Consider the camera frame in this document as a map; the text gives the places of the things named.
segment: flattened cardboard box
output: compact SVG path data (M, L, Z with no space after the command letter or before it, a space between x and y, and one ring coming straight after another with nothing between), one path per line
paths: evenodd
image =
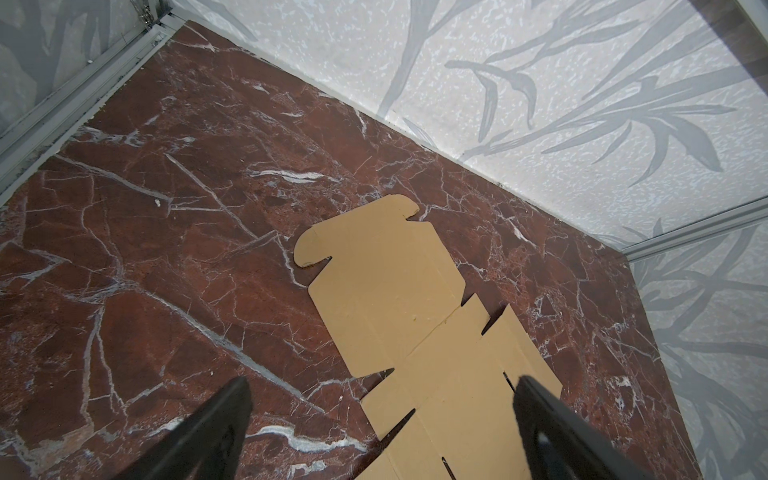
M509 378L562 385L507 307L488 329L477 296L461 305L464 279L435 228L407 221L419 206L389 195L320 222L296 243L309 266L332 257L310 296L356 377L394 367L362 399L383 438L412 409L389 447L358 478L530 478Z

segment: black pointed object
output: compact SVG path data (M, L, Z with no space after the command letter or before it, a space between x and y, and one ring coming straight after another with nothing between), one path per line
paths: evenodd
M231 379L178 427L112 480L232 480L253 403L245 377Z
M512 406L533 480L653 478L532 377L520 377Z

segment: patterned wall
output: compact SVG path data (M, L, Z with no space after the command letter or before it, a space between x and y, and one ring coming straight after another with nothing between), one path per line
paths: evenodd
M175 3L613 245L768 183L768 97L729 47L752 75L768 49L729 0Z
M138 23L131 0L2 0L0 132Z
M707 479L768 478L766 251L762 223L632 266Z

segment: unfolded cardboard box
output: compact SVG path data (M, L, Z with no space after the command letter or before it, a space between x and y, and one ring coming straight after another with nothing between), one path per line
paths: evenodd
M320 222L296 244L309 266L331 257L310 296L352 375L394 368L362 408L381 439L415 409L360 476L450 480L530 478L511 402L520 375L555 396L562 385L510 307L487 329L477 296L419 206L389 195Z

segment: marble floor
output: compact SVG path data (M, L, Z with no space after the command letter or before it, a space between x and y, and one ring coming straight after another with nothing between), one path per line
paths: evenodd
M658 478L700 476L623 257L195 24L0 211L0 472L109 478L243 375L240 478L354 476L381 375L350 378L292 251L385 194L466 296L514 307L571 408Z

